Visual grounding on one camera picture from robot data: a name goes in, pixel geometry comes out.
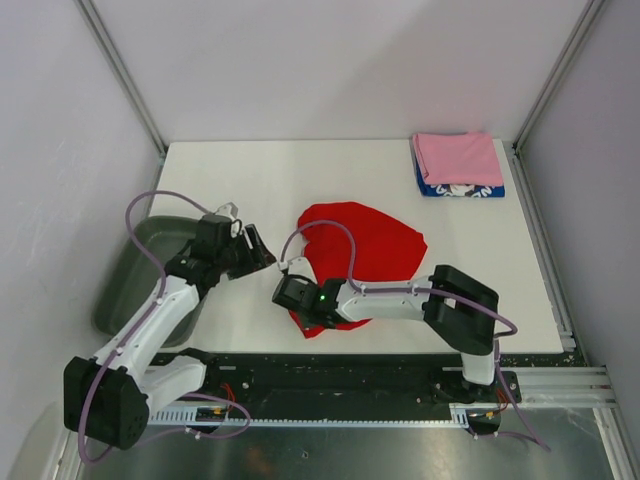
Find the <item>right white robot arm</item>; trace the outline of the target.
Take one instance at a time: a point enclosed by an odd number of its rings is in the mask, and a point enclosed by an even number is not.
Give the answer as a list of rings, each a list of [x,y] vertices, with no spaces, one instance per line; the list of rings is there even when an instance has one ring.
[[[430,276],[402,282],[330,278],[319,285],[287,272],[272,301],[294,313],[303,327],[335,329],[366,319],[424,323],[460,354],[461,388],[469,399],[484,401],[497,389],[498,295],[450,265],[438,265]]]

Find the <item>red t shirt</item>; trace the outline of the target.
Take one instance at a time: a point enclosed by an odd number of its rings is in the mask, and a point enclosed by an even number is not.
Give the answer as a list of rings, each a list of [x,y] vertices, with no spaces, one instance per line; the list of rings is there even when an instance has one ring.
[[[345,278],[351,255],[348,229],[356,257],[353,278],[364,282],[397,282],[411,279],[428,250],[421,232],[401,221],[357,202],[313,204],[298,218],[302,227],[313,221],[339,225],[317,225],[306,229],[303,256],[309,261],[319,284]]]

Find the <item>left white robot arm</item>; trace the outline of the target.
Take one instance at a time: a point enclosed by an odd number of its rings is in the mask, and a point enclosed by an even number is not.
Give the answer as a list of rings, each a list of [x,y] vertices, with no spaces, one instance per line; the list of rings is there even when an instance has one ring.
[[[151,416],[193,393],[207,400],[220,374],[190,355],[149,368],[177,325],[206,299],[221,278],[242,278],[272,265],[274,256],[252,224],[227,203],[197,223],[185,249],[161,267],[147,299],[91,358],[74,357],[63,373],[67,429],[121,450],[142,436]]]

